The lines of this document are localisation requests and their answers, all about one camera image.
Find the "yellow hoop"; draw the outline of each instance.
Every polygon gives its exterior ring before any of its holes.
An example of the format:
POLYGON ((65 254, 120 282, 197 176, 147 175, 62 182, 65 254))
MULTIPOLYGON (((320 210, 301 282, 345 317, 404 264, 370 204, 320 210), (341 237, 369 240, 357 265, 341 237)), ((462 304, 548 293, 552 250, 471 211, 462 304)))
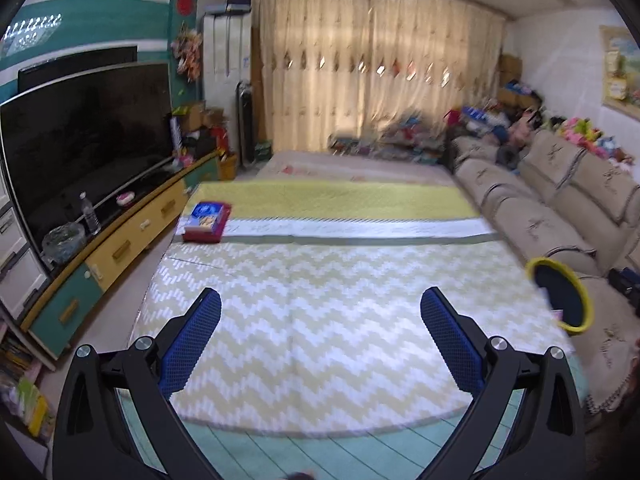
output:
POLYGON ((575 275, 575 272, 570 267, 552 260, 551 258, 533 258, 527 262, 525 266, 525 270, 529 275, 529 279, 535 283, 534 273, 537 266, 545 265, 547 267, 551 267, 553 270, 557 270, 562 274, 569 282, 574 286, 575 290, 578 291, 578 295, 580 296, 580 300, 582 301, 582 308, 584 311, 584 318, 582 320, 582 325, 580 326, 571 326, 567 325, 562 320, 558 320, 558 326, 564 329, 569 335, 576 335, 585 332, 592 324, 593 324, 593 303, 591 302, 591 298, 589 297, 589 293, 586 287, 580 282, 578 276, 575 275))

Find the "plastic water bottle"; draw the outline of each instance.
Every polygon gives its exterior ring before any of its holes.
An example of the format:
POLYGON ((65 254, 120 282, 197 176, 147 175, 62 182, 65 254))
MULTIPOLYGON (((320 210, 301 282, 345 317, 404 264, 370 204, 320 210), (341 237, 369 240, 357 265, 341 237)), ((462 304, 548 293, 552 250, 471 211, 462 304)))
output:
POLYGON ((82 214, 84 215, 86 225, 92 235, 97 235, 102 227, 100 225, 100 222, 98 222, 98 217, 95 215, 94 206, 86 197, 86 193, 84 191, 80 193, 80 200, 80 208, 82 209, 82 214))

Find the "red round wall decoration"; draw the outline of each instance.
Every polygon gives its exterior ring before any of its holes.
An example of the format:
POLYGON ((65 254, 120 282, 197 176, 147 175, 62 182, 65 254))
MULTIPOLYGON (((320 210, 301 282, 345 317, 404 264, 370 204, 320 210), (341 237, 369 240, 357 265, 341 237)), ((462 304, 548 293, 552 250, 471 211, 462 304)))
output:
POLYGON ((193 0, 177 0, 175 7, 181 16, 188 16, 193 12, 193 0))

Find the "green drawer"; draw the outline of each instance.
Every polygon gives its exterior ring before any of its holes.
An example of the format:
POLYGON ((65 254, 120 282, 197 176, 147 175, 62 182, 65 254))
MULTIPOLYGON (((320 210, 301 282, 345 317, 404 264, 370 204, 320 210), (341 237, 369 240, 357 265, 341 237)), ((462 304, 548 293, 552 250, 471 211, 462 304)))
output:
POLYGON ((53 355, 59 356, 101 295, 89 268, 82 264, 42 309, 31 332, 53 355))
POLYGON ((186 187, 196 187, 201 182, 218 180, 218 165, 215 158, 210 158, 203 165, 184 176, 186 187))

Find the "floor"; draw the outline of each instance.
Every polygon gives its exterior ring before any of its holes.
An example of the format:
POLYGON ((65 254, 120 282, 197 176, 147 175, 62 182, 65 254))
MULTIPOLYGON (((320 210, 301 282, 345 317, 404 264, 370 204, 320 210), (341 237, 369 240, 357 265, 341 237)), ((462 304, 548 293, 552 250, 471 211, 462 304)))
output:
MULTIPOLYGON (((251 178, 255 172, 241 176, 251 178)), ((169 228, 121 277, 78 341, 98 352, 125 348, 148 284, 172 239, 169 228)), ((54 373, 45 373, 40 389, 57 405, 70 359, 54 373)), ((570 360, 580 398, 586 383, 575 359, 570 360)), ((514 392, 479 468, 495 462, 516 415, 522 392, 514 392)), ((129 399, 122 399, 130 430, 149 466, 162 469, 129 399)), ((199 424, 185 425, 204 455, 229 480, 273 480, 293 471, 312 471, 318 480, 413 480, 439 452, 462 414, 417 428, 351 438, 298 439, 220 431, 199 424)), ((50 455, 46 476, 52 478, 50 455)))

